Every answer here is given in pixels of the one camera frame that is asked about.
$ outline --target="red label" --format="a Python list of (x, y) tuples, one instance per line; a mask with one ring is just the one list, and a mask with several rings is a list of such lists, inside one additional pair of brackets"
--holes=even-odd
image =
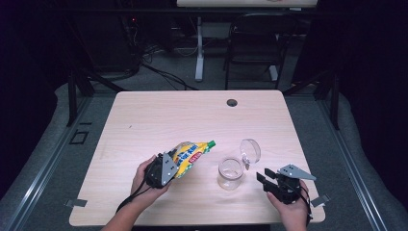
[(198, 158), (200, 158), (201, 154), (203, 153), (202, 152), (195, 153), (193, 156), (191, 156), (191, 158), (189, 159), (189, 162), (194, 163)]

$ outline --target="clear glass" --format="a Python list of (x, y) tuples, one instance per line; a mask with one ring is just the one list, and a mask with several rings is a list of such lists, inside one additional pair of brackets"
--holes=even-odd
[(253, 139), (242, 140), (240, 150), (243, 164), (246, 166), (254, 165), (261, 159), (261, 147)]
[(218, 165), (218, 184), (227, 191), (236, 189), (243, 175), (242, 161), (236, 157), (224, 158)]

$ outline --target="desk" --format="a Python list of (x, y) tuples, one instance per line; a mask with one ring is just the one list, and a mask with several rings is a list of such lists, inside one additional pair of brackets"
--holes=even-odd
[(318, 0), (177, 0), (178, 7), (314, 8)]
[[(227, 105), (228, 99), (238, 102)], [(240, 156), (240, 143), (251, 138), (262, 157), (244, 171), (234, 191), (217, 184), (217, 164)], [(168, 151), (181, 141), (211, 141), (217, 145), (200, 157), (187, 174), (173, 180), (168, 192), (146, 209), (136, 225), (220, 225), (279, 222), (256, 172), (294, 164), (310, 172), (283, 95), (278, 90), (139, 91), (117, 95), (74, 207), (74, 226), (105, 225), (130, 193), (139, 164)], [(312, 199), (313, 181), (306, 181)], [(314, 219), (325, 218), (312, 208)]]
[[(185, 8), (314, 8), (318, 0), (177, 0), (178, 7)], [(197, 65), (195, 81), (203, 80), (204, 55), (202, 43), (201, 17), (197, 20)], [(276, 67), (269, 69), (272, 78), (276, 78)]]

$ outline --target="hand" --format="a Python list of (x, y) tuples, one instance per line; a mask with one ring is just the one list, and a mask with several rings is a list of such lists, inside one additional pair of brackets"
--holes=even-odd
[[(147, 166), (154, 161), (154, 159), (155, 156), (139, 165), (136, 175), (133, 178), (131, 194), (133, 194), (138, 189), (141, 182), (143, 182), (144, 171), (146, 170)], [(164, 194), (168, 190), (169, 186), (170, 184), (167, 184), (162, 189), (150, 189), (148, 185), (143, 184), (138, 192), (142, 194), (136, 196), (132, 202), (123, 206), (123, 208), (121, 208), (114, 215), (114, 217), (105, 225), (105, 227), (103, 227), (103, 230), (131, 230), (139, 215), (147, 207), (152, 205), (153, 202), (159, 198), (159, 196)]]
[[(306, 184), (302, 180), (300, 180), (300, 186), (307, 192), (309, 191)], [(307, 193), (304, 190), (301, 191), (301, 194), (303, 197), (307, 198)], [(306, 203), (301, 198), (297, 199), (297, 201), (293, 204), (284, 204), (280, 202), (271, 192), (267, 192), (267, 197), (270, 203), (278, 210), (283, 225), (287, 231), (306, 230), (308, 208)]]
[[(147, 166), (154, 161), (156, 156), (152, 156), (149, 160), (144, 161), (141, 163), (138, 167), (138, 170), (136, 171), (136, 175), (133, 178), (133, 183), (132, 183), (132, 189), (131, 189), (131, 194), (135, 192), (135, 190), (140, 186), (141, 182), (143, 181), (144, 178), (144, 171), (146, 170)], [(162, 189), (152, 189), (150, 186), (144, 183), (144, 185), (141, 187), (139, 193), (144, 193), (136, 196), (132, 203), (138, 203), (139, 206), (145, 210), (147, 207), (153, 204), (153, 202), (159, 198), (162, 194), (167, 192), (168, 187), (171, 185), (171, 182), (169, 182), (165, 187)]]

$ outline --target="black chair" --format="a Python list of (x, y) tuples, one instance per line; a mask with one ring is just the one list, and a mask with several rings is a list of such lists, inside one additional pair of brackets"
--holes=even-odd
[(230, 27), (224, 62), (225, 89), (228, 82), (272, 82), (259, 79), (230, 79), (230, 64), (279, 66), (275, 88), (278, 89), (289, 42), (297, 28), (297, 20), (287, 14), (247, 13)]

